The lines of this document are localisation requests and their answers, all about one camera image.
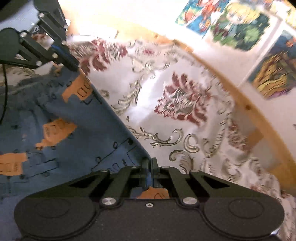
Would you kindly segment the wooden bed frame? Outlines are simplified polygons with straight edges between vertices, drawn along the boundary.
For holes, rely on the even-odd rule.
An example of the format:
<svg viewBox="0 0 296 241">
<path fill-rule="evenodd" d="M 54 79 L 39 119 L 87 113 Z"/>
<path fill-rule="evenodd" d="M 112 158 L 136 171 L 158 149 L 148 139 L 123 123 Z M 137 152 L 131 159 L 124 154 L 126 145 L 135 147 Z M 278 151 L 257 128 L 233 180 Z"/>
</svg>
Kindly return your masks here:
<svg viewBox="0 0 296 241">
<path fill-rule="evenodd" d="M 292 154 L 278 132 L 263 115 L 263 112 L 251 101 L 249 97 L 242 93 L 238 87 L 231 83 L 221 72 L 213 68 L 209 63 L 200 58 L 190 46 L 179 40 L 170 40 L 151 30 L 139 25 L 126 25 L 117 27 L 116 39 L 144 39 L 159 44 L 176 44 L 181 49 L 188 52 L 194 59 L 209 68 L 222 82 L 223 86 L 230 92 L 235 103 L 252 121 L 256 130 L 248 136 L 249 143 L 253 147 L 262 139 L 265 139 L 272 148 L 274 155 L 279 160 L 278 164 L 272 165 L 268 171 L 278 178 L 280 184 L 286 190 L 295 189 L 295 161 Z"/>
</svg>

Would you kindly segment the yellow green wall poster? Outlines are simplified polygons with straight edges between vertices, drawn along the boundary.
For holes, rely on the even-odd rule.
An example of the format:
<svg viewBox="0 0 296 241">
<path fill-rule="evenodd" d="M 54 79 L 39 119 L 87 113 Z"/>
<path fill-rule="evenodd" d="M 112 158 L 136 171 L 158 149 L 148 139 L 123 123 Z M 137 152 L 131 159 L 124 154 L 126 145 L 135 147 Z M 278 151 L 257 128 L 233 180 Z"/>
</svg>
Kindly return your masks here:
<svg viewBox="0 0 296 241">
<path fill-rule="evenodd" d="M 295 88 L 295 35 L 282 31 L 247 81 L 265 99 L 287 94 Z"/>
</svg>

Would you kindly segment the blue orange patterned pants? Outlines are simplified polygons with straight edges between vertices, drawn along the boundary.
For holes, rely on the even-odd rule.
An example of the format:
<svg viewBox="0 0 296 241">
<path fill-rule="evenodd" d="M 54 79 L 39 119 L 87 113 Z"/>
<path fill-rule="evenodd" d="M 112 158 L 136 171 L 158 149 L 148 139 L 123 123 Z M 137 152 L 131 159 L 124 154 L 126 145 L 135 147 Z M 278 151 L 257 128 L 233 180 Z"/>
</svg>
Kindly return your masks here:
<svg viewBox="0 0 296 241">
<path fill-rule="evenodd" d="M 151 156 L 79 72 L 6 88 L 1 125 L 1 240 L 170 240 Z M 119 206 L 100 199 L 126 166 L 149 158 L 146 189 Z"/>
</svg>

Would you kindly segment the colorful cartoon wall poster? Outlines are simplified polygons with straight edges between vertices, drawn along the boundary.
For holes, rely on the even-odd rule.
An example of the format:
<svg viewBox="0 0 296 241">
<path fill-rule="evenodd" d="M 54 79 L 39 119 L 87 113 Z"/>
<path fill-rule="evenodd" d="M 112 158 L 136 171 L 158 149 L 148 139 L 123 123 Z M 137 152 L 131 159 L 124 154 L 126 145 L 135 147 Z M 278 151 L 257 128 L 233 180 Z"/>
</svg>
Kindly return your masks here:
<svg viewBox="0 0 296 241">
<path fill-rule="evenodd" d="M 175 23 L 221 46 L 247 52 L 270 27 L 261 1 L 188 1 Z"/>
</svg>

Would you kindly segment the white floral bedspread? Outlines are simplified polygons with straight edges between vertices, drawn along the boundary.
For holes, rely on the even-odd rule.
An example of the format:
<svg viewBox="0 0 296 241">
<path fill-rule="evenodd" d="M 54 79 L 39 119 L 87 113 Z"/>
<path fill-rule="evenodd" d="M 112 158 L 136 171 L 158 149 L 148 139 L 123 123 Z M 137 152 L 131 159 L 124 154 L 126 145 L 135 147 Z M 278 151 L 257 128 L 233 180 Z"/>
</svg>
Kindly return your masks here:
<svg viewBox="0 0 296 241">
<path fill-rule="evenodd" d="M 151 159 L 188 175 L 199 207 L 184 207 L 151 184 L 169 203 L 170 240 L 295 240 L 295 197 L 253 153 L 234 98 L 209 68 L 175 44 L 66 45 L 79 61 L 73 72 L 89 80 Z M 7 87 L 64 68 L 54 61 L 36 69 L 3 64 L 1 125 Z"/>
</svg>

